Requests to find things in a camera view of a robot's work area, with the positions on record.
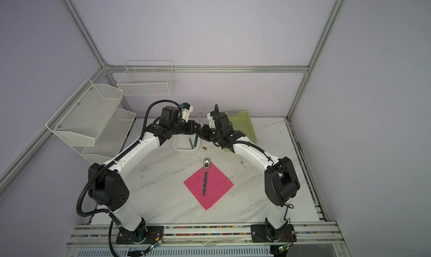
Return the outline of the fork with teal handle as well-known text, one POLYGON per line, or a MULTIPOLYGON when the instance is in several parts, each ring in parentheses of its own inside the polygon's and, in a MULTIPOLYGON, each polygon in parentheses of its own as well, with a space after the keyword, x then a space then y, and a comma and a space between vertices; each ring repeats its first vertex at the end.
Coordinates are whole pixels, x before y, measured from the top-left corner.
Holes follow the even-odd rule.
POLYGON ((205 107, 202 106, 198 112, 198 123, 200 123, 200 124, 202 123, 202 115, 204 113, 204 110, 205 110, 205 107))

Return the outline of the spoon with teal handle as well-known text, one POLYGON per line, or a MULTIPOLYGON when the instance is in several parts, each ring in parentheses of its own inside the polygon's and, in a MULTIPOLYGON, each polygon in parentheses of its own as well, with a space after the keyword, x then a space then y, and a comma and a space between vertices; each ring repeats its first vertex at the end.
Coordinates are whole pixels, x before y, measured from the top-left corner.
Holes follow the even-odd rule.
POLYGON ((211 168, 211 161, 210 161, 210 159, 209 158, 206 158, 205 160, 204 160, 204 170, 205 170, 205 173, 204 173, 204 183, 203 183, 203 195, 205 196, 206 195, 206 190, 207 190, 207 180, 208 180, 208 171, 209 171, 209 169, 211 168))

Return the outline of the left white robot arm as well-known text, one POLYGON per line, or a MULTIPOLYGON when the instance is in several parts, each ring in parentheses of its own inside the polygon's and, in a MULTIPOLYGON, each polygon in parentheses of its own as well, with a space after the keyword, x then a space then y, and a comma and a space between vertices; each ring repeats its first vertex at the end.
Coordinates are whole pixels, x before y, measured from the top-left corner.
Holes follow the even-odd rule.
POLYGON ((147 118, 144 119, 139 138, 130 146, 102 165, 91 165, 88 182, 76 205, 77 214, 86 217, 105 213, 132 243, 145 241, 148 233, 146 222, 130 203, 130 191, 125 180, 149 153, 171 137, 197 132, 199 124, 189 119, 192 111, 193 107, 188 103, 168 101, 159 119, 151 124, 147 118))

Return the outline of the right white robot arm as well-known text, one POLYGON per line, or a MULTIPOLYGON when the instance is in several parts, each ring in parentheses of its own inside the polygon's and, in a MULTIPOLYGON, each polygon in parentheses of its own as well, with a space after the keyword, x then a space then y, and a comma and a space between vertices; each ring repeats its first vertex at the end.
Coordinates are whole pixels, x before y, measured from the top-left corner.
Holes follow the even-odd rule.
POLYGON ((264 228, 260 238, 268 242, 296 242, 296 233, 290 223, 288 210, 294 205, 289 201, 300 189, 300 182, 288 157, 279 158, 267 153, 254 144, 243 132, 234 130, 229 117, 224 112, 214 110, 207 115, 209 124, 203 125, 196 135, 222 149, 245 158, 264 176, 264 192, 271 202, 264 225, 253 225, 252 230, 264 228))

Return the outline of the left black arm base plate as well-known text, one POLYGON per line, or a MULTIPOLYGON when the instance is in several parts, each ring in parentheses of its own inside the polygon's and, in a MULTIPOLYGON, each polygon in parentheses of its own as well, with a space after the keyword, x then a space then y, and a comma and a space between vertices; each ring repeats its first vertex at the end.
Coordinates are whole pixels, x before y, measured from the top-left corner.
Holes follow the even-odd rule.
POLYGON ((119 234, 116 239, 117 245, 143 244, 150 245, 157 240, 162 240, 165 228, 163 226, 145 226, 139 227, 135 231, 128 231, 122 227, 119 228, 119 234))

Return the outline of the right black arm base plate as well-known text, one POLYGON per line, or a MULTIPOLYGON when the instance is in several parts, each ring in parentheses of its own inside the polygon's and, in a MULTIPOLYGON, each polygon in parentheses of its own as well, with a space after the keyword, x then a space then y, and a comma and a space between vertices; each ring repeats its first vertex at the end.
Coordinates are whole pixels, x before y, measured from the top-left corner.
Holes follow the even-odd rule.
POLYGON ((250 229, 252 242, 297 242, 294 226, 289 223, 280 229, 274 229, 270 224, 253 224, 250 229))

